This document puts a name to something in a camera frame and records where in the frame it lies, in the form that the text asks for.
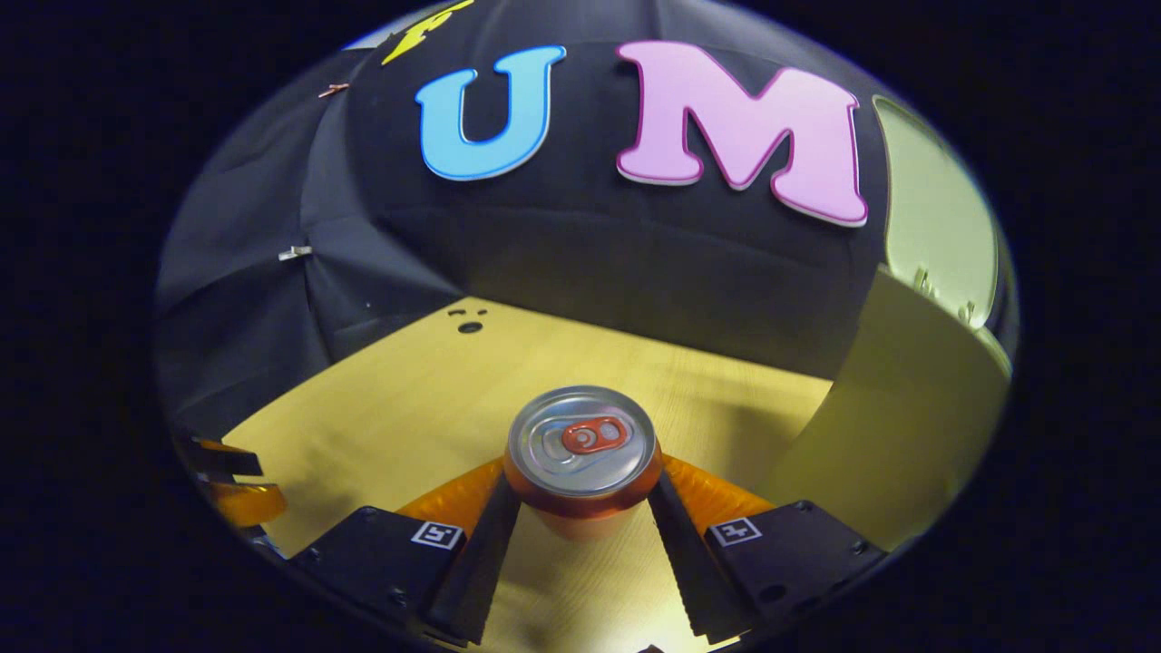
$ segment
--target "yellow letter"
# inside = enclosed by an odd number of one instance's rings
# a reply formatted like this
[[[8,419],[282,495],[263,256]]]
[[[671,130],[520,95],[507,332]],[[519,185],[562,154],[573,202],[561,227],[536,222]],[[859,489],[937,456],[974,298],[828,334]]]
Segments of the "yellow letter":
[[[403,38],[399,40],[399,43],[395,46],[395,50],[391,51],[391,53],[388,55],[387,58],[383,59],[383,63],[380,65],[385,66],[388,63],[390,63],[391,59],[398,57],[399,55],[406,52],[408,50],[414,48],[416,45],[423,43],[424,38],[427,38],[426,33],[444,24],[447,21],[447,19],[452,17],[452,12],[455,12],[456,9],[462,9],[463,7],[467,7],[468,5],[471,5],[476,0],[463,0],[463,2],[460,2],[459,5],[453,5],[441,12],[437,12],[427,16],[426,19],[417,22],[416,24],[409,27],[408,31],[403,33]]]

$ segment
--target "aluminum can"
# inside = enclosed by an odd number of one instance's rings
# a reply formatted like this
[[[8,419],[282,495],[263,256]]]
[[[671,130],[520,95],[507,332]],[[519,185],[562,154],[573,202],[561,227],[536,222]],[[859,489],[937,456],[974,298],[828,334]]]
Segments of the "aluminum can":
[[[513,421],[504,454],[512,489],[570,539],[614,531],[661,472],[649,416],[632,399],[597,386],[532,400]]]

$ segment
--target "pull tab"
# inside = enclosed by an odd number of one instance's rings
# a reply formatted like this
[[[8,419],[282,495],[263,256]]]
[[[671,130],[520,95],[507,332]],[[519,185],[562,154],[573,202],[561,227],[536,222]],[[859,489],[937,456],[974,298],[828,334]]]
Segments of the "pull tab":
[[[616,428],[616,437],[610,438],[600,431],[600,428],[605,424],[612,424]],[[610,416],[585,419],[584,422],[572,424],[568,429],[564,429],[564,433],[561,436],[561,444],[572,453],[596,453],[598,451],[616,449],[623,445],[628,438],[629,433],[625,430],[625,424],[616,417]]]

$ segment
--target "blue letter u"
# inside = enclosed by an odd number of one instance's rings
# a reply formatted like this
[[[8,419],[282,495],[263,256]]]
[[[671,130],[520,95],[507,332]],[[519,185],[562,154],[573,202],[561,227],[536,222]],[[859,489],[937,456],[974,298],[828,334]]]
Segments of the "blue letter u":
[[[463,89],[476,79],[475,70],[420,88],[419,146],[427,167],[446,179],[471,181],[504,174],[532,158],[548,135],[549,67],[563,58],[564,48],[546,45],[496,62],[496,72],[509,76],[509,122],[489,141],[463,137]]]

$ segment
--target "pink letter m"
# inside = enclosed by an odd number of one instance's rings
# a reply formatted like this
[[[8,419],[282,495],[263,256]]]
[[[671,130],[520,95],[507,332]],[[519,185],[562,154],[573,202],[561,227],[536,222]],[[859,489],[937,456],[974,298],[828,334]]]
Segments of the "pink letter m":
[[[789,135],[789,163],[770,179],[774,196],[835,224],[866,224],[852,114],[859,102],[849,91],[784,67],[752,98],[695,45],[639,41],[616,52],[641,78],[637,143],[618,156],[621,174],[673,186],[701,179],[705,166],[686,146],[688,113],[733,188],[748,188]]]

